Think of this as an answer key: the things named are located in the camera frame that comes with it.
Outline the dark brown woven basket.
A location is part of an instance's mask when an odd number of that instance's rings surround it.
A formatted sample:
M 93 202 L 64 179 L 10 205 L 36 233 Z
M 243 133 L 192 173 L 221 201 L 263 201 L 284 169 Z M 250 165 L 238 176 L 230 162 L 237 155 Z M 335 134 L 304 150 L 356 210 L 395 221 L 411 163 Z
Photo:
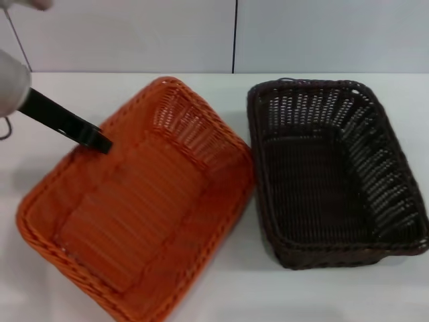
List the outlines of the dark brown woven basket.
M 353 80 L 280 78 L 247 95 L 265 236 L 304 270 L 429 250 L 418 183 L 373 91 Z

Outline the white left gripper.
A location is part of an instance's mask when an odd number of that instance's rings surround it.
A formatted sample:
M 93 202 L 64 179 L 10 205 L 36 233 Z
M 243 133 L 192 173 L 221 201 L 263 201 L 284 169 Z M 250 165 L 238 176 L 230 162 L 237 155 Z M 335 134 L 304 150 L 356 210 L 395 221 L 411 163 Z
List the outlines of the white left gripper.
M 19 110 L 80 146 L 102 154 L 110 152 L 113 143 L 100 128 L 30 88 L 31 84 L 29 69 L 0 49 L 0 116 Z

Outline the orange woven plastic basket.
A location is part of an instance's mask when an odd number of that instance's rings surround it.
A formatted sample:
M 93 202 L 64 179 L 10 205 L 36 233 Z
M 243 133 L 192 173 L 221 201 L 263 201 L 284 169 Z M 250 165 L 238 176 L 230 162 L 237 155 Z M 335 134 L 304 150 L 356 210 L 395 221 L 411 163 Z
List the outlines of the orange woven plastic basket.
M 17 228 L 116 322 L 164 322 L 242 215 L 251 150 L 174 77 L 101 128 L 110 152 L 73 149 L 23 198 Z

